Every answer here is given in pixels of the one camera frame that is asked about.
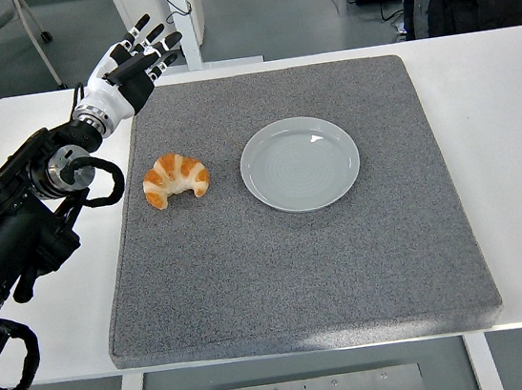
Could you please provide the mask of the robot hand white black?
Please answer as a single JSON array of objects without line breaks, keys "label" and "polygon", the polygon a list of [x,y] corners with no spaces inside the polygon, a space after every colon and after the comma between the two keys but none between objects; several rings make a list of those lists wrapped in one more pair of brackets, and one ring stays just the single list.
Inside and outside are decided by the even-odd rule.
[{"label": "robot hand white black", "polygon": [[147,14],[141,16],[107,49],[73,107],[73,120],[91,124],[106,137],[143,109],[155,83],[177,58],[174,48],[182,38],[178,31],[163,35],[163,24],[143,35],[150,20]]}]

